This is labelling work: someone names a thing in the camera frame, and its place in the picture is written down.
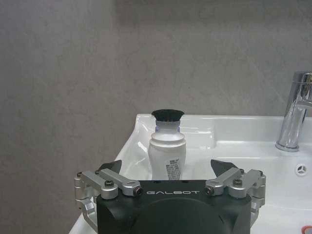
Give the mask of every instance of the barcode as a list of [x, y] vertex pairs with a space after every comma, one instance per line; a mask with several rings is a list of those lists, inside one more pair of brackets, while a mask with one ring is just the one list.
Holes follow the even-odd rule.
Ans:
[[180, 179], [179, 159], [169, 160], [166, 164], [166, 170], [169, 180]]

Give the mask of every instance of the faucet spout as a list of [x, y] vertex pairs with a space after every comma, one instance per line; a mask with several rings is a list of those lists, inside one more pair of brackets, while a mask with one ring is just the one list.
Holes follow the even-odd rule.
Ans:
[[299, 101], [297, 103], [297, 108], [312, 110], [312, 101], [309, 101], [309, 100]]
[[284, 121], [276, 147], [288, 152], [299, 150], [298, 139], [307, 109], [312, 109], [312, 72], [295, 72]]

